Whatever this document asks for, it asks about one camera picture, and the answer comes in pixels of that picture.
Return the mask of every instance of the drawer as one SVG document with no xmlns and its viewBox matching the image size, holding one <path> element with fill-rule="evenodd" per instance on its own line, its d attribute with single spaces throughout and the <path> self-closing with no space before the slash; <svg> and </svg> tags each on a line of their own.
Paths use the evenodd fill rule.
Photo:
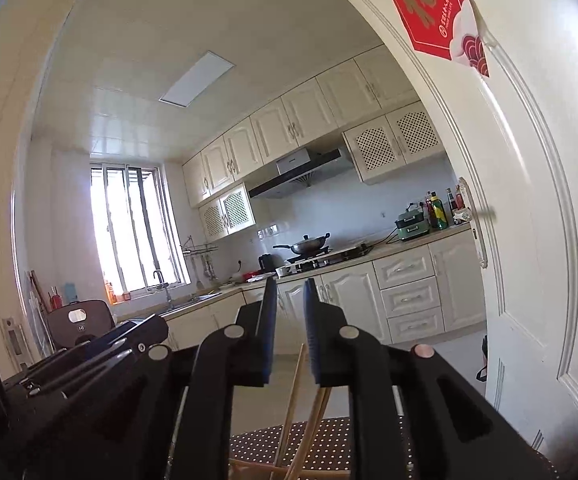
<svg viewBox="0 0 578 480">
<path fill-rule="evenodd" d="M 440 306 L 435 276 L 381 290 L 387 317 L 403 316 Z"/>
<path fill-rule="evenodd" d="M 442 309 L 437 306 L 422 312 L 387 319 L 394 343 L 422 339 L 444 332 Z"/>
<path fill-rule="evenodd" d="M 426 245 L 374 260 L 373 267 L 380 288 L 416 282 L 435 274 Z"/>
</svg>

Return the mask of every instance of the cabinet handle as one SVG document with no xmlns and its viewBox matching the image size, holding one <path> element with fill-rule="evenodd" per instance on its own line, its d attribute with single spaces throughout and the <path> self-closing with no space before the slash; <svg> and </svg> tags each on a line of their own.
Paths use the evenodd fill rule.
<svg viewBox="0 0 578 480">
<path fill-rule="evenodd" d="M 417 296 L 412 296 L 411 298 L 402 298 L 400 300 L 400 303 L 406 303 L 407 301 L 413 301 L 413 300 L 420 300 L 422 298 L 422 294 L 418 294 Z"/>
</svg>

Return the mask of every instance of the gas stove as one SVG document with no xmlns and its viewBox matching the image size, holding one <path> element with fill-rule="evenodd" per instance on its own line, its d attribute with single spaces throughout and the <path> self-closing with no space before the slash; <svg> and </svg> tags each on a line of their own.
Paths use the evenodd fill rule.
<svg viewBox="0 0 578 480">
<path fill-rule="evenodd" d="M 319 254 L 314 256 L 299 256 L 290 258 L 287 265 L 279 267 L 276 272 L 280 277 L 290 276 L 291 274 L 300 274 L 308 270 L 322 269 L 331 265 L 339 264 L 365 256 L 371 250 L 366 244 L 358 244 L 343 249 L 332 251 L 329 247 L 322 248 Z"/>
</svg>

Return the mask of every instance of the white kitchen cabinet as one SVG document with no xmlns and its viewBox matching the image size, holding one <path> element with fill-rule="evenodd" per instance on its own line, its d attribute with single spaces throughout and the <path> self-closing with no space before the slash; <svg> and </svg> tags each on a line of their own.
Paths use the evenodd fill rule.
<svg viewBox="0 0 578 480">
<path fill-rule="evenodd" d="M 189 205 L 195 207 L 211 195 L 201 153 L 196 153 L 182 166 Z"/>
<path fill-rule="evenodd" d="M 322 275 L 329 303 L 342 308 L 350 325 L 391 344 L 389 326 L 378 280 L 371 262 Z"/>
<path fill-rule="evenodd" d="M 227 147 L 223 137 L 218 137 L 201 152 L 203 164 L 209 183 L 209 192 L 214 194 L 233 182 L 233 175 L 229 166 Z"/>
<path fill-rule="evenodd" d="M 265 164 L 298 147 L 298 141 L 280 98 L 252 113 L 251 124 Z"/>
<path fill-rule="evenodd" d="M 407 163 L 444 153 L 434 123 L 421 102 L 398 108 L 386 117 Z"/>
<path fill-rule="evenodd" d="M 434 275 L 434 264 L 426 245 L 374 260 L 373 267 L 381 289 Z"/>
<path fill-rule="evenodd" d="M 218 328 L 223 328 L 236 322 L 238 310 L 244 304 L 244 296 L 241 292 L 237 292 L 232 296 L 224 298 L 224 300 L 216 301 L 204 308 L 209 309 Z"/>
<path fill-rule="evenodd" d="M 380 110 L 380 104 L 353 59 L 316 76 L 338 126 Z"/>
<path fill-rule="evenodd" d="M 242 231 L 256 223 L 249 202 L 249 193 L 244 184 L 224 193 L 218 200 L 223 209 L 228 234 Z"/>
<path fill-rule="evenodd" d="M 245 301 L 247 304 L 262 301 L 264 293 L 264 287 L 245 290 Z M 297 354 L 300 351 L 300 345 L 306 341 L 305 332 L 301 328 L 291 303 L 284 298 L 285 295 L 279 284 L 278 309 L 275 313 L 274 354 Z"/>
<path fill-rule="evenodd" d="M 387 318 L 440 306 L 435 276 L 381 290 Z"/>
<path fill-rule="evenodd" d="M 386 46 L 372 48 L 354 59 L 382 108 L 419 100 L 411 81 Z"/>
<path fill-rule="evenodd" d="M 250 174 L 264 164 L 251 118 L 247 117 L 225 132 L 223 139 L 234 180 Z"/>
<path fill-rule="evenodd" d="M 390 317 L 389 331 L 394 343 L 441 334 L 444 332 L 442 309 L 436 307 L 404 316 Z"/>
<path fill-rule="evenodd" d="M 298 144 L 303 146 L 338 126 L 316 78 L 281 97 Z"/>
<path fill-rule="evenodd" d="M 363 182 L 376 182 L 406 164 L 384 116 L 345 131 L 344 138 Z"/>
<path fill-rule="evenodd" d="M 485 298 L 476 246 L 471 231 L 429 244 L 448 331 L 485 319 Z"/>
<path fill-rule="evenodd" d="M 200 213 L 200 221 L 203 224 L 207 242 L 224 238 L 229 234 L 227 232 L 227 222 L 224 219 L 223 205 L 220 202 L 220 198 L 206 203 L 198 212 Z"/>
<path fill-rule="evenodd" d="M 207 307 L 170 319 L 167 321 L 167 326 L 172 344 L 175 344 L 178 349 L 198 345 L 211 332 L 218 329 L 215 318 Z"/>
</svg>

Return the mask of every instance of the bottle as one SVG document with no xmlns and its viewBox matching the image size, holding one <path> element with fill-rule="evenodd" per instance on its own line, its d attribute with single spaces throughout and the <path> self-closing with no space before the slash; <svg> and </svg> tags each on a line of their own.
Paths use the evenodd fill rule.
<svg viewBox="0 0 578 480">
<path fill-rule="evenodd" d="M 427 214 L 429 215 L 429 225 L 433 228 L 437 228 L 438 222 L 435 218 L 434 207 L 431 205 L 431 191 L 427 191 Z"/>
<path fill-rule="evenodd" d="M 455 205 L 458 206 L 458 209 L 464 209 L 464 200 L 462 199 L 460 186 L 458 186 L 457 184 L 455 186 Z"/>
<path fill-rule="evenodd" d="M 460 220 L 456 220 L 455 218 L 453 218 L 453 212 L 458 208 L 458 205 L 456 204 L 456 201 L 453 198 L 453 194 L 451 193 L 450 187 L 447 188 L 447 203 L 449 204 L 450 216 L 451 219 L 453 219 L 453 223 L 456 225 L 460 224 L 461 223 Z"/>
<path fill-rule="evenodd" d="M 449 222 L 447 222 L 447 216 L 444 214 L 444 207 L 442 206 L 442 200 L 440 200 L 435 191 L 431 193 L 431 207 L 434 208 L 435 219 L 438 224 L 438 229 L 447 229 Z"/>
</svg>

